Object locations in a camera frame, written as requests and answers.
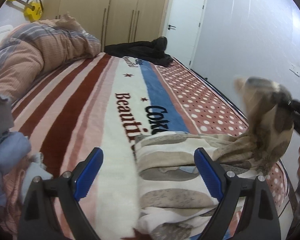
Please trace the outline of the beige bear print pants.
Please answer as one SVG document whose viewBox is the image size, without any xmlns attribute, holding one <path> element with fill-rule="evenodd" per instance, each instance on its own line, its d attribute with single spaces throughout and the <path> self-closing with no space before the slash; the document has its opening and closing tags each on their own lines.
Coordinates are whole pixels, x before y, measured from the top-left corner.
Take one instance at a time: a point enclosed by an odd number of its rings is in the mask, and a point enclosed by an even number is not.
<svg viewBox="0 0 300 240">
<path fill-rule="evenodd" d="M 281 84 L 259 78 L 235 81 L 247 111 L 248 129 L 241 135 L 162 132 L 140 135 L 136 165 L 139 233 L 151 239 L 192 239 L 208 224 L 218 200 L 209 193 L 194 163 L 194 152 L 210 158 L 241 178 L 265 176 L 277 211 L 287 201 L 287 178 L 279 165 L 293 135 L 290 114 L 275 98 L 291 99 Z"/>
</svg>

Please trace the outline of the black clothing pile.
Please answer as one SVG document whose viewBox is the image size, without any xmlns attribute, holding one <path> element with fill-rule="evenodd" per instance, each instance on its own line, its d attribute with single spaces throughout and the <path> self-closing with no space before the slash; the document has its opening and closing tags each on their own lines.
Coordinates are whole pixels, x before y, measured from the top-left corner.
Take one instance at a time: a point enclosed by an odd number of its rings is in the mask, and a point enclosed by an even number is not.
<svg viewBox="0 0 300 240">
<path fill-rule="evenodd" d="M 168 40 L 161 36 L 153 41 L 111 44 L 104 47 L 104 52 L 115 57 L 134 57 L 156 65 L 168 67 L 173 58 L 165 53 Z"/>
</svg>

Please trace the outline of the folded clothes pile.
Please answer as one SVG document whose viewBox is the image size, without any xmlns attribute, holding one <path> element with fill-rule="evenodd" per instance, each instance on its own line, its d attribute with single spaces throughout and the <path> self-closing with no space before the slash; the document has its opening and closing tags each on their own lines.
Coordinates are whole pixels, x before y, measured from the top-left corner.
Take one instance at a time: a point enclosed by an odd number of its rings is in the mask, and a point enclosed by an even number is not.
<svg viewBox="0 0 300 240">
<path fill-rule="evenodd" d="M 43 154 L 30 154 L 28 137 L 11 131 L 13 126 L 10 98 L 0 95 L 0 226 L 15 235 L 31 181 L 53 176 L 46 170 Z"/>
</svg>

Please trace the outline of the striped fleece bed blanket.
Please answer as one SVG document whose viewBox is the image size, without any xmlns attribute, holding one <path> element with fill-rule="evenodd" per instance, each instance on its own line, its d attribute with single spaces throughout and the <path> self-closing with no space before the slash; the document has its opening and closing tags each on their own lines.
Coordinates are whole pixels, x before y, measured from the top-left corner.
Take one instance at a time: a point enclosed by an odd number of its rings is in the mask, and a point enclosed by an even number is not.
<svg viewBox="0 0 300 240">
<path fill-rule="evenodd" d="M 182 64 L 156 66 L 101 53 L 38 76 L 12 110 L 16 131 L 44 155 L 54 176 L 70 170 L 95 147 L 104 163 L 81 204 L 103 239 L 151 239 L 139 233 L 136 143 L 162 132 L 227 134 L 248 129 L 213 88 Z M 292 221 L 288 201 L 277 211 L 281 237 Z"/>
</svg>

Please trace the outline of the pink striped quilt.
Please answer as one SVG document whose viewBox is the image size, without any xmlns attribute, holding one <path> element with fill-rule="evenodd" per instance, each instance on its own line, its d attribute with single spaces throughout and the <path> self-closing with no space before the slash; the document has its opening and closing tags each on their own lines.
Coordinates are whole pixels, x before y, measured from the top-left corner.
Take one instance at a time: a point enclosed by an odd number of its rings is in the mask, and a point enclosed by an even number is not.
<svg viewBox="0 0 300 240">
<path fill-rule="evenodd" d="M 0 41 L 0 95 L 15 101 L 38 76 L 100 52 L 101 42 L 69 14 L 22 24 Z"/>
</svg>

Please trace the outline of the white door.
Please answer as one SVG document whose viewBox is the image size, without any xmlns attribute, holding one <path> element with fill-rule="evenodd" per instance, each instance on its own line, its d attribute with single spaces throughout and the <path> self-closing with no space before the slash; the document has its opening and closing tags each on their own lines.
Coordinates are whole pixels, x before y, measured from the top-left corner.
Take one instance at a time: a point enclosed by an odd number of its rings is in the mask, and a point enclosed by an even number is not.
<svg viewBox="0 0 300 240">
<path fill-rule="evenodd" d="M 206 0 L 171 0 L 165 20 L 166 53 L 191 68 L 202 28 Z"/>
</svg>

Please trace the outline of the beige wooden wardrobe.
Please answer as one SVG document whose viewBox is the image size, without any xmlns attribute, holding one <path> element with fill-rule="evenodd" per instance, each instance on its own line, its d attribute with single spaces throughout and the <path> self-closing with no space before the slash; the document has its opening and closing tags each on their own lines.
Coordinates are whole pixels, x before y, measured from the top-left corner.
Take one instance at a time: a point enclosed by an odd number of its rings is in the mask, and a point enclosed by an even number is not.
<svg viewBox="0 0 300 240">
<path fill-rule="evenodd" d="M 162 34 L 168 0 L 43 0 L 43 19 L 69 13 L 102 46 L 151 41 Z"/>
</svg>

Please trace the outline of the yellow ukulele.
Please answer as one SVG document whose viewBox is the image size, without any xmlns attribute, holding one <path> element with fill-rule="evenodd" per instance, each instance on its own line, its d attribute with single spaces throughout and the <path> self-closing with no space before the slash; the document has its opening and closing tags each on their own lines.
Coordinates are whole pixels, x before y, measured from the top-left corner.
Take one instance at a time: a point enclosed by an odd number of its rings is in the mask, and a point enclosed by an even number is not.
<svg viewBox="0 0 300 240">
<path fill-rule="evenodd" d="M 24 6 L 23 14 L 30 22 L 39 21 L 42 18 L 44 7 L 42 0 L 6 0 L 7 2 L 17 2 Z"/>
</svg>

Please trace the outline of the white wall switch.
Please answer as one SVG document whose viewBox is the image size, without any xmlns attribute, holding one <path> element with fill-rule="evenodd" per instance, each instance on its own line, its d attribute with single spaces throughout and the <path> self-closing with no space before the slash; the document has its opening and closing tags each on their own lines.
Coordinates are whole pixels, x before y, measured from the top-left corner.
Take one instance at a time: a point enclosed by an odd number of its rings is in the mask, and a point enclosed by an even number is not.
<svg viewBox="0 0 300 240">
<path fill-rule="evenodd" d="M 300 77 L 300 66 L 291 64 L 289 70 L 293 72 L 296 76 Z"/>
</svg>

